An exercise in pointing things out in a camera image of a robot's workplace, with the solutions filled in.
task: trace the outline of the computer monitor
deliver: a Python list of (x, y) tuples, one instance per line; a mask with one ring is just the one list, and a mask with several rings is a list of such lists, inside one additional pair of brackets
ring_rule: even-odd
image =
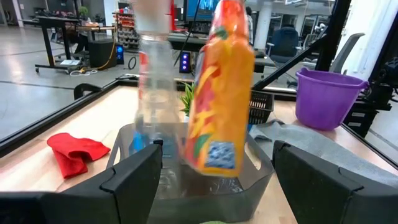
[[(193, 21), (199, 0), (184, 0), (184, 16), (186, 21)], [(200, 0), (196, 21), (211, 21), (217, 3), (220, 0)]]

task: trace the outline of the orange juice bottle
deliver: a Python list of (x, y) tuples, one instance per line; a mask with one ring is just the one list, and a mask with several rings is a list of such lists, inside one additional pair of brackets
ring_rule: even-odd
[(183, 156), (202, 174), (236, 177), (243, 165), (254, 67), (240, 0), (218, 3), (199, 60)]

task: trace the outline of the concrete floor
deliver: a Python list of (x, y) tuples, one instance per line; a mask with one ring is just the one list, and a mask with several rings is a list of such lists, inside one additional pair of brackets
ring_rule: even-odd
[[(38, 28), (0, 27), (0, 43), (0, 139), (72, 103), (73, 88), (81, 83), (105, 86), (125, 73), (138, 73), (138, 66), (126, 69), (132, 55), (125, 54), (125, 65), (90, 76), (71, 77), (63, 71), (43, 68), (36, 74), (34, 64), (48, 64)], [(51, 43), (51, 46), (54, 55), (63, 52), (62, 45)], [(288, 71), (289, 75), (282, 75), (271, 86), (286, 87), (287, 80), (293, 81), (299, 69), (300, 65), (295, 66)], [(264, 73), (255, 73), (253, 83), (275, 70), (266, 67)], [(179, 74), (177, 68), (175, 76), (192, 78), (190, 74)], [(398, 104), (392, 104), (391, 111), (376, 116), (366, 139), (398, 162)]]

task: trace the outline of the red rag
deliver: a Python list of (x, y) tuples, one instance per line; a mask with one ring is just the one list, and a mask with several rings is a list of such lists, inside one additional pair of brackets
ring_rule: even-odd
[(95, 161), (110, 151), (101, 142), (74, 138), (68, 133), (51, 136), (47, 144), (52, 148), (65, 179), (87, 172), (87, 166), (83, 162), (84, 157)]

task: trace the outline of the purple bucket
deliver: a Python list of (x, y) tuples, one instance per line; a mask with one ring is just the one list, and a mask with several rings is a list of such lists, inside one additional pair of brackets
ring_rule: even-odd
[(296, 117), (304, 125), (333, 130), (344, 120), (360, 91), (369, 83), (347, 75), (311, 71), (297, 72)]

